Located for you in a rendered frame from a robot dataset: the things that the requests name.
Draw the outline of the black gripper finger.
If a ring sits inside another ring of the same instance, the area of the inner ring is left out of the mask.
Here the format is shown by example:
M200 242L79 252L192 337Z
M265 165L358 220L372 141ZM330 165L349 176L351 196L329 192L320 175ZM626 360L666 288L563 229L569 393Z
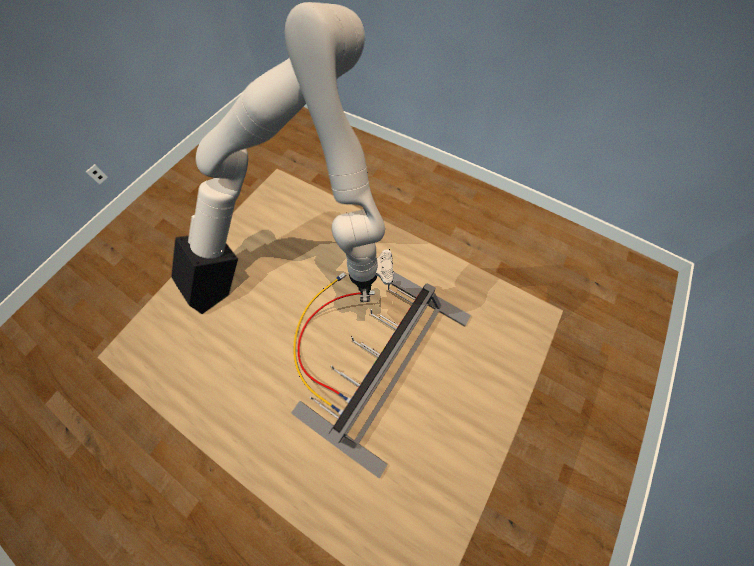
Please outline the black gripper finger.
M371 286L372 286L372 284L369 285L369 291L368 292L366 292L366 289L363 289L363 293L360 291L360 287L357 286L358 289L359 289L359 291L362 293L360 295L360 301L361 302L370 302L370 294L369 293L370 293L370 290L371 290Z

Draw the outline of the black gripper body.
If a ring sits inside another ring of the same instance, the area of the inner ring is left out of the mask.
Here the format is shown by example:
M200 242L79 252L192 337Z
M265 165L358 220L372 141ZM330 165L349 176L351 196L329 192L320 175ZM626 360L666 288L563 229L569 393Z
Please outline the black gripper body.
M371 280L369 280L369 281L360 282L360 281L356 281L356 280L354 280L354 279L353 279L353 278L352 278L352 277L351 277L350 275L349 275L349 277L350 277L350 280L351 280L351 281L352 281L352 282L353 282L353 283L354 283L355 285L357 285L357 286L359 286L359 287L360 287L360 291L361 291L362 293L363 293L363 289L366 289L366 292L368 292L368 291L369 291L369 286L368 286L368 285L371 285L371 284L372 284L372 283L374 283L374 282L375 282L375 280L377 279L377 276L375 275L375 276L374 276L374 277L373 277L373 278L372 278ZM368 287L367 287L367 286L368 286Z

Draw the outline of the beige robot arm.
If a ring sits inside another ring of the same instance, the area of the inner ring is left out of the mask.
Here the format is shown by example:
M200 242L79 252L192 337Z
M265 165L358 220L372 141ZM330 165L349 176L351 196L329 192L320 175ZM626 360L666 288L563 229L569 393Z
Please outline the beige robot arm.
M375 244L383 238L385 224L372 197L362 146L346 118L337 88L337 78L352 69L362 54L363 24L344 6L305 2L290 11L285 42L289 58L254 80L197 148L199 171L213 179L199 187L190 248L204 258L224 253L247 172L247 148L270 140L307 105L335 200L364 208L341 214L332 223L333 237L346 254L349 275L360 282L376 275L390 285L392 253L383 250L377 258Z

